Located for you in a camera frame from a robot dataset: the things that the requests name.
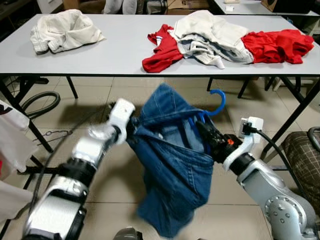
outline red garment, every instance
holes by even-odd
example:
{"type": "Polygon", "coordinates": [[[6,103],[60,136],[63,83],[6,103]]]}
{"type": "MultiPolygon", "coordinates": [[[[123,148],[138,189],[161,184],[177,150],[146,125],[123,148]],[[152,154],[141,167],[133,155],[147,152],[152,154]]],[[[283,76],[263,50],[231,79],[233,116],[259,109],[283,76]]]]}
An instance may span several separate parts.
{"type": "Polygon", "coordinates": [[[302,56],[313,47],[314,39],[299,30],[250,32],[242,38],[244,46],[253,54],[253,63],[302,64],[302,56]]]}
{"type": "Polygon", "coordinates": [[[148,35],[148,39],[157,45],[153,50],[153,56],[145,58],[142,61],[143,69],[148,73],[160,73],[170,65],[182,59],[184,56],[179,52],[176,40],[168,33],[172,30],[171,26],[163,24],[156,33],[148,35]]]}

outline floor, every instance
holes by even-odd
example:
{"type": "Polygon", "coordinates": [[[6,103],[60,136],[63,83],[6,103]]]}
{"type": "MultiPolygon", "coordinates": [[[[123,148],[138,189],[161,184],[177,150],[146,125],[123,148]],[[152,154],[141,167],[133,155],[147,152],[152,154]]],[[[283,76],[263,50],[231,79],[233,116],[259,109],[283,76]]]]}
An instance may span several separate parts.
{"type": "MultiPolygon", "coordinates": [[[[137,107],[142,106],[156,87],[166,82],[175,87],[190,104],[207,110],[213,110],[220,104],[220,97],[206,92],[208,78],[127,78],[127,77],[73,77],[79,99],[73,98],[65,77],[49,77],[48,85],[35,85],[28,96],[43,91],[56,91],[61,95],[61,102],[54,110],[37,118],[34,123],[55,147],[59,138],[79,122],[86,113],[97,112],[69,137],[61,146],[51,162],[51,166],[67,160],[72,147],[85,133],[86,127],[92,123],[100,123],[108,113],[106,105],[122,97],[132,101],[137,107]]],[[[242,86],[241,80],[216,80],[212,88],[220,88],[226,93],[226,107],[213,118],[218,129],[223,133],[238,132],[241,117],[255,116],[264,119],[264,131],[272,137],[289,115],[297,107],[298,102],[286,88],[277,92],[264,91],[264,79],[252,81],[243,95],[237,94],[242,86]]],[[[293,131],[307,131],[310,127],[319,126],[319,97],[303,112],[297,121],[288,129],[281,141],[293,131]]],[[[49,104],[50,99],[37,101],[30,110],[49,104]]],[[[34,140],[28,130],[26,136],[34,140]]],[[[259,157],[263,147],[262,141],[252,151],[259,157]]],[[[35,154],[41,161],[47,156],[43,147],[35,154]]],[[[270,162],[281,165],[278,157],[270,162]]],[[[145,240],[160,239],[155,229],[138,218],[135,214],[138,203],[145,197],[142,180],[143,167],[127,144],[111,149],[102,162],[90,188],[85,207],[87,217],[80,240],[111,240],[121,228],[133,226],[143,232],[145,240]]],[[[295,189],[296,186],[287,172],[278,172],[286,184],[295,189]]],[[[27,177],[13,174],[6,182],[22,187],[27,177]]],[[[41,192],[44,191],[49,176],[44,178],[41,192]]],[[[29,190],[33,190],[35,181],[29,190]]],[[[21,218],[12,221],[5,240],[21,239],[24,213],[21,218]]],[[[224,172],[221,165],[214,165],[211,193],[206,205],[199,208],[191,224],[186,226],[177,240],[271,240],[271,229],[259,206],[251,200],[236,182],[236,176],[224,172]]]]}

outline blue clothes hanger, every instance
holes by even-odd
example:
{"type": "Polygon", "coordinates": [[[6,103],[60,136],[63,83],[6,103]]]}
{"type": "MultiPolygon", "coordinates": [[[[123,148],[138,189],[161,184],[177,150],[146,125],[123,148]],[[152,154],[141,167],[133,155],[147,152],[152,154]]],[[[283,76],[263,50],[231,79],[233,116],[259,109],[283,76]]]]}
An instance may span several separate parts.
{"type": "MultiPolygon", "coordinates": [[[[221,104],[220,106],[214,110],[214,111],[207,111],[207,110],[203,110],[202,112],[198,113],[195,117],[189,117],[188,121],[189,124],[191,126],[191,128],[193,129],[193,131],[195,132],[196,135],[200,136],[198,129],[196,127],[196,124],[194,122],[194,118],[198,120],[201,120],[204,124],[206,123],[206,118],[209,119],[209,117],[215,116],[218,113],[220,113],[222,111],[222,109],[224,109],[225,105],[226,105],[226,94],[221,91],[220,89],[213,89],[210,91],[210,94],[218,94],[221,97],[221,104]]],[[[207,154],[210,154],[210,146],[208,144],[204,145],[204,151],[207,154]]]]}

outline blue jeans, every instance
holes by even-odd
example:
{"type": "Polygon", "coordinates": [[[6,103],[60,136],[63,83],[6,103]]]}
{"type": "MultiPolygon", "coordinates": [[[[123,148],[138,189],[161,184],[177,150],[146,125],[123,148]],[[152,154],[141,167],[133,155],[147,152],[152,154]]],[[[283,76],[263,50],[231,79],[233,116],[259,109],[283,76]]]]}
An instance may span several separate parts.
{"type": "Polygon", "coordinates": [[[162,237],[176,236],[208,201],[214,161],[188,122],[200,112],[161,84],[133,120],[137,126],[127,138],[145,167],[147,196],[138,215],[162,237]]]}

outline checkered bag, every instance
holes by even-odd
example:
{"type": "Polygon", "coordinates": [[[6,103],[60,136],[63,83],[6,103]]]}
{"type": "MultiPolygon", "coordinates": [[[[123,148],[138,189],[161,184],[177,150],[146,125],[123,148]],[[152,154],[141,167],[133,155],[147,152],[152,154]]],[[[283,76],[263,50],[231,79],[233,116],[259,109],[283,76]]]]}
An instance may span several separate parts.
{"type": "MultiPolygon", "coordinates": [[[[320,141],[320,133],[315,134],[320,141]]],[[[292,132],[282,143],[293,172],[300,181],[316,214],[320,216],[320,152],[306,132],[292,132]]]]}

